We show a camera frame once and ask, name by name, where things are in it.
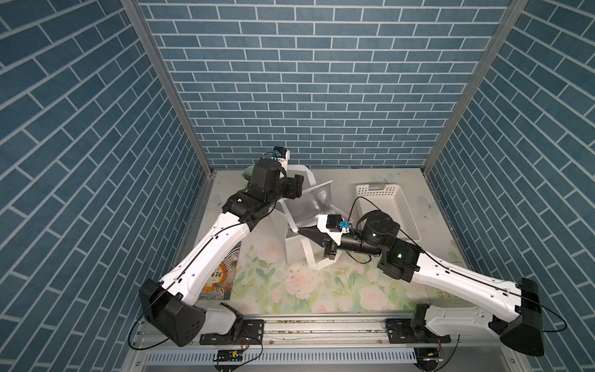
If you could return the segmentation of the white insulated delivery bag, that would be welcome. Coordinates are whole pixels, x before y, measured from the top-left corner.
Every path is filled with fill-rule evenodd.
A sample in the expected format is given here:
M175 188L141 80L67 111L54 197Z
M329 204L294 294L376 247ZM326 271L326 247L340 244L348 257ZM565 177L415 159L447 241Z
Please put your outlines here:
M274 227L280 235L284 235L288 264L306 264L314 271L320 271L334 263L336 259L323 257L324 248L298 233L300 228L318 225L320 215L339 214L345 212L333 205L331 181L319 184L314 174L304 165L289 165L290 175L305 177L303 192L300 198L282 199L277 203L273 213Z

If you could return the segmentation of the white plastic basket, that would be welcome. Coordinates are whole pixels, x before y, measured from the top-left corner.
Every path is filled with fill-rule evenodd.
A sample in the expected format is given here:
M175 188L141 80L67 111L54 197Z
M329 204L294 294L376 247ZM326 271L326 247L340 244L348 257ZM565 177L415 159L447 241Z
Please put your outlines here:
M401 186L398 184L359 184L356 186L356 195L361 197L356 202L359 217L376 210L377 206L404 230L404 232L399 232L398 238L410 240L409 237L411 237L416 243L421 241L418 226Z

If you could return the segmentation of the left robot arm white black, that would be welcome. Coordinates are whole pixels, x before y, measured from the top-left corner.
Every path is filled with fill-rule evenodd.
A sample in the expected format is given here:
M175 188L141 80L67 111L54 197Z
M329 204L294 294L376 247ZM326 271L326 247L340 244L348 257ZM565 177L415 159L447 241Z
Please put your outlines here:
M193 250L160 280L139 289L142 318L179 347L200 334L237 336L243 315L229 305L195 305L215 269L232 249L274 211L283 198L302 195L304 178L288 176L290 154L280 148L253 167L247 186L231 195L217 220Z

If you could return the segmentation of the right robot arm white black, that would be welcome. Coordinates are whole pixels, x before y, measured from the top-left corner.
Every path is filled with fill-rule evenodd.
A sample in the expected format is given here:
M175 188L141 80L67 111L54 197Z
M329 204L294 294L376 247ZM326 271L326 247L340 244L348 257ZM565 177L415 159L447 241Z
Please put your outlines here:
M545 354L539 285L526 277L519 282L499 280L458 267L398 238L401 227L380 210L364 215L357 229L340 215L319 215L314 226L298 233L323 247L333 258L341 251L379 257L377 268L388 277L429 286L475 305L468 312L423 306L422 330L435 336L487 334L506 347L528 356Z

